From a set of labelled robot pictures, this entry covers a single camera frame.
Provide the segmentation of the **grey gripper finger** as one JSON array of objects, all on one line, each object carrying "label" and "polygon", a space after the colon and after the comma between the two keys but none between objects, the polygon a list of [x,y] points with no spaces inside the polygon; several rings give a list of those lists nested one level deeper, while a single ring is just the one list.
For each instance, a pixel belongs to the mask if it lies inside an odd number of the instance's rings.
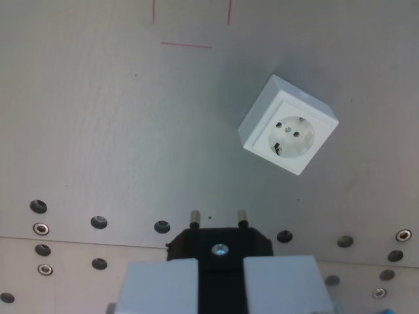
[{"label": "grey gripper finger", "polygon": [[244,258],[249,313],[334,313],[313,256]]},{"label": "grey gripper finger", "polygon": [[115,313],[198,313],[198,261],[129,263]]}]

